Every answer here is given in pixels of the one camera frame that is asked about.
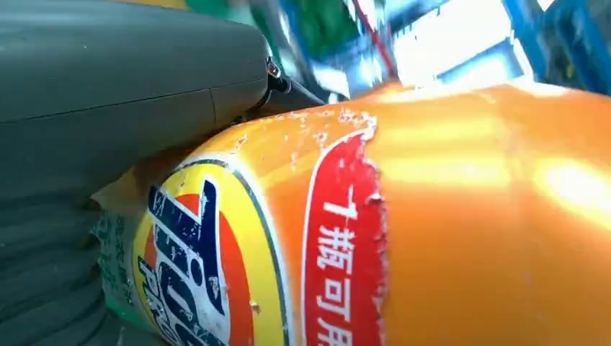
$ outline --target worn label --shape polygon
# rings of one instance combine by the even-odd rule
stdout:
[[[187,162],[151,188],[134,273],[145,310],[173,345],[290,344],[266,210],[240,167],[219,159]]]
[[[383,206],[365,131],[330,146],[312,175],[304,226],[304,345],[382,344]]]

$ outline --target gray plastic object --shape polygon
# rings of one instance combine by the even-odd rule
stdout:
[[[266,57],[255,28],[201,14],[0,1],[0,204],[94,192],[143,156],[226,126],[264,95]]]

